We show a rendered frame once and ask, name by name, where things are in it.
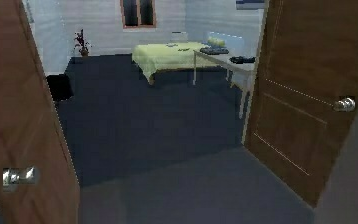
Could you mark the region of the silver round door knob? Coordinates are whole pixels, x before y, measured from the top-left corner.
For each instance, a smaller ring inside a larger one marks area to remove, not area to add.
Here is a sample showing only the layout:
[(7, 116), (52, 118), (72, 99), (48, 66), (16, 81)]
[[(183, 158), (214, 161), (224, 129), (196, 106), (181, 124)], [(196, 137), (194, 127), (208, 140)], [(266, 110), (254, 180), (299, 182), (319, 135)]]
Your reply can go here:
[(343, 98), (333, 104), (333, 110), (337, 112), (351, 112), (356, 108), (356, 102), (350, 97)]

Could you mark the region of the black bin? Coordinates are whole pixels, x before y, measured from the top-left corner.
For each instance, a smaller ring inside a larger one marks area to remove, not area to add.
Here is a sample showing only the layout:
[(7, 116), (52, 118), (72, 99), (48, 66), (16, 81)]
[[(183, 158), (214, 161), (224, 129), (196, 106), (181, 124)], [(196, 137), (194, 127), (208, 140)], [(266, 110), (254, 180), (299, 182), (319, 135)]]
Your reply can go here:
[(73, 96), (70, 78), (66, 74), (49, 75), (46, 80), (54, 101), (68, 100)]

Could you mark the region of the red potted house plant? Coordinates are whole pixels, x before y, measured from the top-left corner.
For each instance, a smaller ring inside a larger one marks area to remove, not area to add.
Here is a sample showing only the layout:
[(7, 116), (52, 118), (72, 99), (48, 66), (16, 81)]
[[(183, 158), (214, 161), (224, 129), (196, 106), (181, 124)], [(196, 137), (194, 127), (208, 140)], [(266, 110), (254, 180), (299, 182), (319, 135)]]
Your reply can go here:
[(88, 46), (90, 45), (90, 43), (85, 40), (83, 29), (75, 33), (74, 41), (74, 48), (78, 48), (78, 52), (82, 57), (87, 57), (89, 55)]

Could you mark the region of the yellow green pillow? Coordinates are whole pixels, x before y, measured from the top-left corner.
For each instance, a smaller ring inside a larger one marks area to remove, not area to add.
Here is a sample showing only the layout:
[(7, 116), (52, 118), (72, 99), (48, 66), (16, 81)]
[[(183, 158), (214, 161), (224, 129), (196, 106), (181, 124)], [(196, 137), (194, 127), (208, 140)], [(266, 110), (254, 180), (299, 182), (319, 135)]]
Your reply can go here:
[(223, 39), (219, 39), (216, 37), (209, 37), (207, 39), (207, 44), (210, 45), (211, 47), (224, 47), (225, 41)]

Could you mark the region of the brown wooden room door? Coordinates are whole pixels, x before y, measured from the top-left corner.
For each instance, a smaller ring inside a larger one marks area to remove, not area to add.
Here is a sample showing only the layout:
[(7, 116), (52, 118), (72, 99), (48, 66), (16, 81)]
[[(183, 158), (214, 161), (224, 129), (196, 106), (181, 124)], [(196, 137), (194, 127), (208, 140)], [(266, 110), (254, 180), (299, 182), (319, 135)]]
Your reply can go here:
[(255, 68), (244, 145), (315, 207), (358, 113), (358, 0), (266, 0)]

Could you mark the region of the white long table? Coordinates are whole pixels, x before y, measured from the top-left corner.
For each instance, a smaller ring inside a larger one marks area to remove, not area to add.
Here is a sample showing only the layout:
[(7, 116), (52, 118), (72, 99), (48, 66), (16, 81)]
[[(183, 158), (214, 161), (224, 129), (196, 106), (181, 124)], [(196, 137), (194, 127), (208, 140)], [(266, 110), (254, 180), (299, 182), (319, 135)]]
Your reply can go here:
[(242, 92), (239, 107), (239, 118), (242, 119), (246, 96), (249, 92), (253, 91), (255, 79), (254, 63), (235, 64), (229, 60), (230, 56), (227, 54), (207, 55), (200, 50), (194, 50), (192, 80), (193, 85), (195, 85), (197, 81), (197, 58), (203, 58), (227, 70), (226, 80), (231, 81), (231, 85), (237, 86)]

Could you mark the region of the dark framed wall picture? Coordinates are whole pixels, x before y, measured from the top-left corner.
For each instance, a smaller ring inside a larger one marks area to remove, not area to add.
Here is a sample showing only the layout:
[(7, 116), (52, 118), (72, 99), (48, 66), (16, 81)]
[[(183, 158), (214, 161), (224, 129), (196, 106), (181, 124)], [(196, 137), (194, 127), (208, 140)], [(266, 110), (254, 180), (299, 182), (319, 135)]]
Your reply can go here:
[(265, 8), (265, 0), (236, 0), (237, 10), (257, 10)]

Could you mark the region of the brown framed window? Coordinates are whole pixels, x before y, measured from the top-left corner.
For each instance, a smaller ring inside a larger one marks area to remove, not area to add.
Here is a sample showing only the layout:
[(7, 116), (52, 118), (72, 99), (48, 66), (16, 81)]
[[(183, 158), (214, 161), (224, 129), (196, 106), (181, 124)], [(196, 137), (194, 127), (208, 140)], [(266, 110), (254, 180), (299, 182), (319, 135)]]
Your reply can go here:
[(120, 0), (125, 29), (155, 28), (155, 0)]

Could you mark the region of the bed with yellow cover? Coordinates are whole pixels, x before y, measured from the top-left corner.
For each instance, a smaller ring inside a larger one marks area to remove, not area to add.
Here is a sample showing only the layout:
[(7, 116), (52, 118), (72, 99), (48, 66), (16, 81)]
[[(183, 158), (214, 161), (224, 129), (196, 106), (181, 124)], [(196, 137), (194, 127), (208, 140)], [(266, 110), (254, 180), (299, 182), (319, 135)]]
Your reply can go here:
[[(176, 47), (167, 47), (166, 44), (140, 44), (132, 50), (132, 61), (141, 69), (142, 74), (150, 85), (153, 85), (154, 75), (161, 71), (193, 69), (193, 51), (200, 50), (205, 44), (200, 42), (171, 42)], [(190, 48), (189, 51), (180, 52), (178, 49)], [(197, 68), (216, 67), (216, 64), (197, 58)]]

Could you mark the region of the brown wooden door frame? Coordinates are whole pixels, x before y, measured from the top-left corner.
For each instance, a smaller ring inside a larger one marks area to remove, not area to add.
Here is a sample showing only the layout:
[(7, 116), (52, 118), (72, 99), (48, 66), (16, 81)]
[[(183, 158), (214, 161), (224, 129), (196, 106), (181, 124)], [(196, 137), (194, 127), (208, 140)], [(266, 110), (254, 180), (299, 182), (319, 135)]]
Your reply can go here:
[[(4, 187), (5, 168), (36, 182)], [(0, 0), (0, 214), (3, 224), (78, 224), (80, 187), (21, 0)]]

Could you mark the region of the silver door strike plate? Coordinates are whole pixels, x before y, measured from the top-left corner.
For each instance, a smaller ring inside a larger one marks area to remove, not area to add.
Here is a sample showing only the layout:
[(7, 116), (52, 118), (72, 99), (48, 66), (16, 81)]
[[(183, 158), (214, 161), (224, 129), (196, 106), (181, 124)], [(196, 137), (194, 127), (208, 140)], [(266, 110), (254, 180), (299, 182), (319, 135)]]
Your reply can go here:
[(2, 173), (3, 186), (35, 183), (37, 173), (38, 171), (34, 166), (25, 169), (5, 168)]

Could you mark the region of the black object on table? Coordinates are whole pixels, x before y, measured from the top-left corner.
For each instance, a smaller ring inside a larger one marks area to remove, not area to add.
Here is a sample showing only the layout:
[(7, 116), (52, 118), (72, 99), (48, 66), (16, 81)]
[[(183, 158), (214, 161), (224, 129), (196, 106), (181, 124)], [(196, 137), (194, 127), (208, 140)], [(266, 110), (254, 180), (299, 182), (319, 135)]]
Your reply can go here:
[(229, 60), (235, 64), (254, 63), (255, 57), (233, 56)]

